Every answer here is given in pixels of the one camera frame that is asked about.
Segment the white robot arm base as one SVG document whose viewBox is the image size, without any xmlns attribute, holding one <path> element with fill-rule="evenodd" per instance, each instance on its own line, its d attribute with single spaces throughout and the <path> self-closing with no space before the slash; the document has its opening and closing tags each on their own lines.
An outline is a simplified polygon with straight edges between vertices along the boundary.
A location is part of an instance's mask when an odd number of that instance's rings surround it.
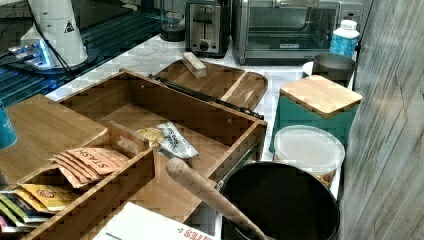
<svg viewBox="0 0 424 240">
<path fill-rule="evenodd" d="M 83 44 L 71 0 L 26 0 L 32 27 L 8 52 L 43 73 L 78 70 L 97 59 Z"/>
</svg>

